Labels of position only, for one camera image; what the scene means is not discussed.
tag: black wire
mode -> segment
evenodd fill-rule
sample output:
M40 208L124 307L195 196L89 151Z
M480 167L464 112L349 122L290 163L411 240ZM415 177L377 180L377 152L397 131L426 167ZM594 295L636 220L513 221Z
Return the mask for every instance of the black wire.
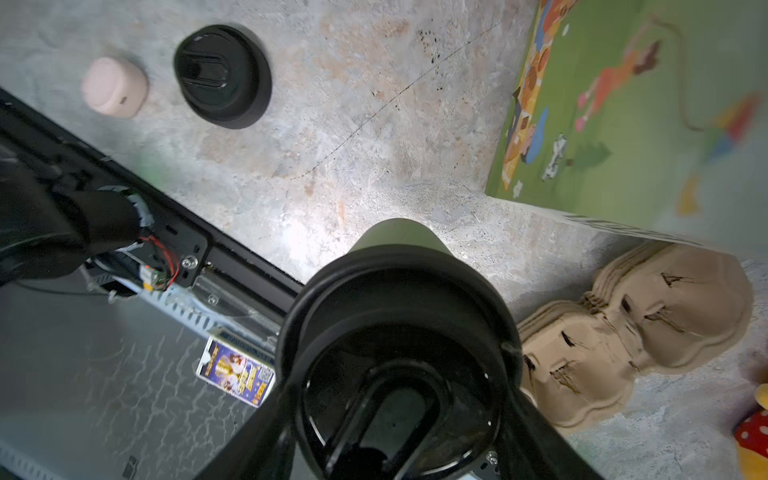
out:
M16 286L20 286L21 288L31 290L33 292L39 292L39 293L52 293L53 295L75 295L75 296L109 296L109 293L89 293L89 292L62 292L60 290L48 290L45 288L39 288L32 285L27 285L25 283L21 282L14 282Z

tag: screw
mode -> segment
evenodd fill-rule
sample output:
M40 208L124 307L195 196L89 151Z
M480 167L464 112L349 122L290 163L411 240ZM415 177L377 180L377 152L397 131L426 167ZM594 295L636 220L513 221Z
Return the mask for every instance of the screw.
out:
M187 270L194 270L197 268L197 257L194 255L187 255L181 260L181 266L182 268L185 268Z

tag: gray textured surface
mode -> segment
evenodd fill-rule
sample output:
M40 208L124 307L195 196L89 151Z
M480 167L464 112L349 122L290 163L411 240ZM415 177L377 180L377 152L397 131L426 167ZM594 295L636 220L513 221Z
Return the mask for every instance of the gray textured surface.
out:
M577 297L595 268L637 243L482 194L535 3L3 0L0 85L299 280L374 223L408 217L488 277L522 319L546 301ZM244 131L195 116L171 70L177 43L215 22L254 31L273 69L270 106ZM147 72L151 90L136 118L105 118L83 105L81 76L101 55L125 56ZM752 275L764 291L761 269L753 266ZM762 320L765 294L760 298ZM228 422L247 414L235 400L177 374L196 340L180 327L166 331L133 317L116 327L68 317L79 329L46 321L37 330L3 328L28 338L19 345L30 348L61 339L82 345L62 343L45 354L61 358L57 385L78 400L65 404L73 416L47 432L64 439L61 429L99 421L114 432L113 443L94 445L101 450L89 458L93 464L82 464L79 478L122 465L124 458L110 455L126 455L137 433L149 455L142 465L168 462L165 478L186 478L231 435ZM755 379L748 371L766 360L764 325L694 373L642 379L625 415L577 435L575 445L608 478L734 478L727 430L750 403ZM24 355L42 362L34 360L39 353ZM149 370L134 383L145 357ZM126 382L119 372L129 366ZM131 396L111 400L124 386ZM103 397L84 393L99 389ZM160 391L167 402L156 403ZM57 415L43 398L9 406L15 413L6 421L33 409ZM78 407L94 398L107 400L94 410L108 406L103 418L85 417ZM169 437L150 435L165 429L183 438L171 446ZM63 446L52 458L85 451L74 449Z

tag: brown cup carrier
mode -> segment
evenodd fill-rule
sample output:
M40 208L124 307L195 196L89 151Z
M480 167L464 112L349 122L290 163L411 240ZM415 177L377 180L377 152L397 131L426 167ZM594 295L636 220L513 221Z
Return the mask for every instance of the brown cup carrier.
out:
M600 270L580 303L558 300L518 326L521 389L561 432L614 415L636 376L685 373L735 345L752 316L738 260L654 242Z

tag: gray floor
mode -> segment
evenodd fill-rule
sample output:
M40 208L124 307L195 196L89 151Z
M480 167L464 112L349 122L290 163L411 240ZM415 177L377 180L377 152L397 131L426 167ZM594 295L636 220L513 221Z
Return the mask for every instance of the gray floor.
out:
M522 319L575 298L595 268L637 244L482 194L537 2L2 0L0 86L298 280L374 223L408 217ZM171 69L178 42L218 22L255 32L273 70L269 109L243 131L195 116ZM80 79L101 55L147 72L136 118L83 105ZM727 431L750 402L768 340L768 268L750 268L760 321L742 344L687 376L642 379L625 415L573 438L607 477L737 475ZM198 447L176 451L175 465Z

